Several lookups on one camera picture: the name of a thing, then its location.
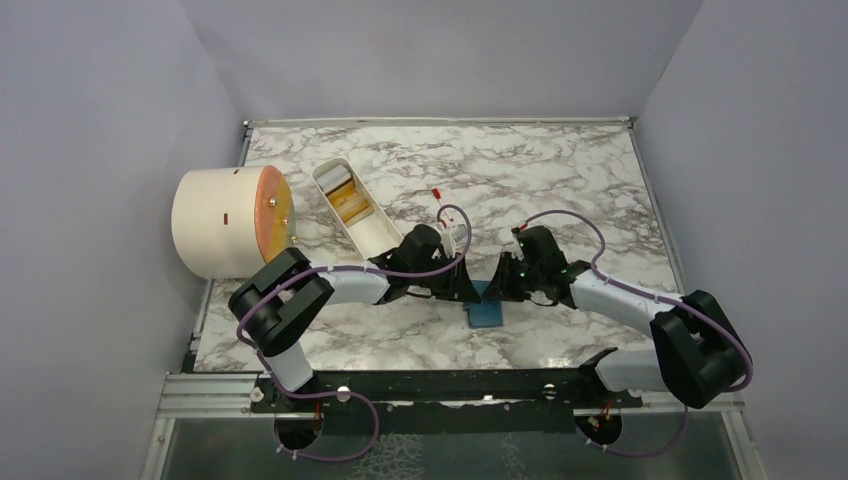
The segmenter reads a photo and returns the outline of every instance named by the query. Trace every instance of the white cylinder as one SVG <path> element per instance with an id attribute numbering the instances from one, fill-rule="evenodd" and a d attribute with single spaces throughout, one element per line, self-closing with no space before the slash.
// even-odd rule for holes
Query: white cylinder
<path id="1" fill-rule="evenodd" d="M 290 212 L 291 192 L 272 166 L 193 170 L 177 187 L 171 233 L 197 276 L 247 278 L 279 253 L 272 236 L 287 235 Z"/>

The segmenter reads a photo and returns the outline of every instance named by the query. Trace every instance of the gray wall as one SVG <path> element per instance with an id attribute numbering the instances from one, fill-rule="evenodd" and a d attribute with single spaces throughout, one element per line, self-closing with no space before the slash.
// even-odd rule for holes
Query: gray wall
<path id="1" fill-rule="evenodd" d="M 245 118 L 638 115 L 700 0 L 182 0 Z"/>
<path id="2" fill-rule="evenodd" d="M 137 478 L 200 282 L 171 199 L 239 117 L 180 6 L 0 6 L 0 472 Z"/>
<path id="3" fill-rule="evenodd" d="M 773 479 L 845 478 L 848 3 L 707 0 L 638 139 L 690 286 L 756 366 Z"/>

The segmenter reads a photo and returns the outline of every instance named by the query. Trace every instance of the purple cable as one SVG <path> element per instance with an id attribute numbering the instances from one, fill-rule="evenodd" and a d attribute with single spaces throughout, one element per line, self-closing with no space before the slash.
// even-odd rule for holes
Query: purple cable
<path id="1" fill-rule="evenodd" d="M 601 280 L 608 282 L 608 283 L 612 284 L 613 286 L 618 287 L 618 288 L 620 288 L 620 289 L 622 289 L 626 292 L 630 292 L 634 295 L 638 295 L 640 297 L 647 298 L 649 300 L 654 300 L 654 295 L 652 293 L 646 292 L 645 290 L 633 287 L 631 285 L 627 285 L 626 283 L 619 282 L 618 280 L 611 278 L 608 275 L 605 275 L 603 272 L 600 271 L 600 269 L 598 269 L 598 259 L 601 258 L 601 255 L 603 255 L 604 252 L 606 251 L 607 241 L 606 241 L 606 238 L 604 238 L 604 234 L 601 233 L 601 230 L 598 228 L 598 226 L 595 225 L 591 220 L 589 220 L 585 216 L 583 216 L 583 215 L 581 215 L 577 212 L 572 212 L 570 210 L 547 210 L 547 211 L 537 213 L 536 215 L 529 217 L 527 220 L 525 220 L 525 224 L 529 224 L 530 222 L 532 222 L 533 220 L 536 220 L 537 218 L 544 217 L 545 215 L 551 215 L 551 214 L 569 215 L 571 217 L 577 218 L 577 219 L 581 220 L 583 223 L 585 223 L 586 225 L 589 225 L 592 228 L 592 230 L 595 231 L 595 234 L 598 235 L 598 239 L 601 241 L 601 248 L 598 250 L 598 253 L 596 253 L 595 256 L 592 257 L 592 261 L 590 262 L 591 267 L 592 267 L 592 273 L 594 273 L 596 277 L 598 277 Z M 656 297 L 656 300 L 663 302 L 663 303 L 666 303 L 666 304 L 669 304 L 669 305 L 674 305 L 675 307 L 680 307 L 683 310 L 685 310 L 686 312 L 692 314 L 695 318 L 706 323 L 712 329 L 714 329 L 716 332 L 718 332 L 719 335 L 724 337 L 733 346 L 733 348 L 735 348 L 739 352 L 739 354 L 742 355 L 742 359 L 745 362 L 745 378 L 742 379 L 742 381 L 739 382 L 737 385 L 734 385 L 734 386 L 731 386 L 730 388 L 728 388 L 727 389 L 728 392 L 738 392 L 739 390 L 742 390 L 743 388 L 747 387 L 748 384 L 751 383 L 751 380 L 754 378 L 754 363 L 751 360 L 751 356 L 748 354 L 748 351 L 745 350 L 745 348 L 742 346 L 742 344 L 739 343 L 739 341 L 736 340 L 736 338 L 733 335 L 731 335 L 730 332 L 725 330 L 721 325 L 717 324 L 710 317 L 704 315 L 703 313 L 695 310 L 694 308 L 690 307 L 689 305 L 686 305 L 685 303 L 683 303 L 679 300 L 676 300 L 676 299 L 670 298 L 670 297 L 665 297 L 665 296 L 662 296 L 662 295 L 658 295 Z M 660 448 L 659 450 L 655 450 L 653 452 L 646 452 L 646 453 L 628 452 L 628 451 L 619 450 L 619 449 L 610 448 L 610 447 L 607 447 L 605 451 L 607 453 L 612 453 L 614 455 L 620 455 L 620 456 L 623 456 L 623 457 L 644 458 L 644 457 L 655 457 L 657 455 L 662 455 L 662 454 L 672 450 L 677 445 L 679 445 L 680 442 L 683 440 L 683 437 L 686 435 L 686 430 L 687 430 L 687 427 L 688 427 L 688 424 L 689 424 L 689 408 L 686 405 L 684 405 L 683 407 L 684 407 L 683 408 L 683 424 L 680 426 L 680 430 L 677 432 L 677 435 L 663 448 Z M 602 445 L 599 445 L 595 442 L 591 442 L 591 445 L 598 447 L 598 448 L 603 448 Z"/>
<path id="2" fill-rule="evenodd" d="M 455 267 L 459 262 L 461 262 L 462 259 L 465 258 L 465 255 L 468 253 L 468 250 L 471 248 L 471 220 L 468 218 L 468 215 L 465 213 L 464 210 L 457 207 L 456 205 L 451 205 L 451 204 L 445 204 L 445 205 L 442 205 L 441 208 L 439 208 L 438 212 L 436 212 L 436 220 L 441 219 L 442 212 L 445 211 L 446 209 L 456 210 L 462 216 L 463 221 L 465 221 L 465 226 L 467 227 L 467 234 L 466 234 L 466 240 L 465 240 L 465 248 L 462 249 L 462 252 L 460 252 L 460 254 L 457 255 L 457 257 L 452 262 L 445 265 L 444 267 L 438 268 L 438 269 L 430 271 L 430 272 L 406 273 L 406 272 L 394 272 L 394 271 L 391 271 L 391 270 L 381 270 L 379 268 L 363 268 L 362 265 L 339 265 L 339 266 L 333 266 L 332 271 L 334 271 L 334 272 L 335 271 L 339 271 L 339 272 L 352 272 L 352 271 L 362 272 L 362 271 L 364 271 L 364 272 L 367 272 L 367 273 L 376 273 L 376 274 L 380 274 L 380 275 L 386 275 L 386 276 L 389 276 L 389 277 L 402 277 L 402 278 L 424 278 L 424 277 L 430 277 L 430 276 L 433 276 L 433 275 L 438 275 L 440 273 L 447 272 L 448 270 Z M 248 310 L 247 313 L 244 315 L 244 317 L 242 317 L 241 321 L 239 321 L 238 327 L 236 327 L 236 337 L 238 337 L 238 339 L 241 342 L 249 345 L 253 349 L 256 349 L 256 343 L 254 343 L 252 340 L 249 340 L 244 335 L 245 325 L 247 325 L 247 323 L 250 321 L 250 319 L 253 318 L 254 315 L 256 315 L 256 312 L 260 308 L 265 306 L 268 302 L 270 302 L 272 298 L 279 295 L 280 292 L 289 288 L 290 286 L 294 285 L 295 283 L 299 282 L 301 279 L 303 279 L 303 278 L 305 278 L 309 275 L 312 275 L 314 273 L 324 273 L 324 272 L 327 272 L 329 270 L 330 270 L 329 266 L 310 268 L 309 270 L 298 273 L 297 275 L 293 276 L 292 278 L 290 278 L 290 279 L 286 280 L 285 282 L 281 283 L 280 285 L 278 285 L 270 293 L 268 293 L 268 295 L 265 295 L 264 297 L 262 297 L 262 299 L 259 300 L 256 303 L 256 305 L 253 306 L 253 308 Z M 285 387 L 283 387 L 282 383 L 280 383 L 279 379 L 276 377 L 276 375 L 274 375 L 274 372 L 271 370 L 271 366 L 268 365 L 268 362 L 265 360 L 265 357 L 263 357 L 262 354 L 258 350 L 256 352 L 256 356 L 259 358 L 259 362 L 262 363 L 262 366 L 265 367 L 265 370 L 268 371 L 268 373 L 271 375 L 271 379 L 274 381 L 274 385 L 276 385 L 277 388 L 280 389 L 280 392 L 282 392 L 284 395 L 291 397 L 291 398 L 300 399 L 300 400 L 310 400 L 310 399 L 316 399 L 316 398 L 327 398 L 327 397 L 338 397 L 340 395 L 349 395 L 351 397 L 357 398 L 357 399 L 365 402 L 365 404 L 371 410 L 371 414 L 374 416 L 374 434 L 371 435 L 371 439 L 368 441 L 368 444 L 365 445 L 365 447 L 363 447 L 362 449 L 360 449 L 357 452 L 351 453 L 349 455 L 344 455 L 344 456 L 341 456 L 341 457 L 327 457 L 327 456 L 323 456 L 323 455 L 312 455 L 312 454 L 309 454 L 309 453 L 298 453 L 297 450 L 290 450 L 290 449 L 286 448 L 284 445 L 280 444 L 279 448 L 280 448 L 281 451 L 292 454 L 294 458 L 302 457 L 302 458 L 308 458 L 310 460 L 318 460 L 318 461 L 322 461 L 322 462 L 346 462 L 346 461 L 353 460 L 355 458 L 358 458 L 358 457 L 364 455 L 366 452 L 368 452 L 368 450 L 371 450 L 371 448 L 377 443 L 377 437 L 380 433 L 380 417 L 379 417 L 379 415 L 377 415 L 377 408 L 374 407 L 374 403 L 371 402 L 371 400 L 369 400 L 365 395 L 362 395 L 361 393 L 357 393 L 357 392 L 339 392 L 339 391 L 310 393 L 310 394 L 301 394 L 301 393 L 290 392 Z M 275 438 L 277 438 L 277 440 L 279 441 L 279 437 L 276 434 L 276 426 L 274 427 L 274 432 L 275 432 L 274 433 Z"/>

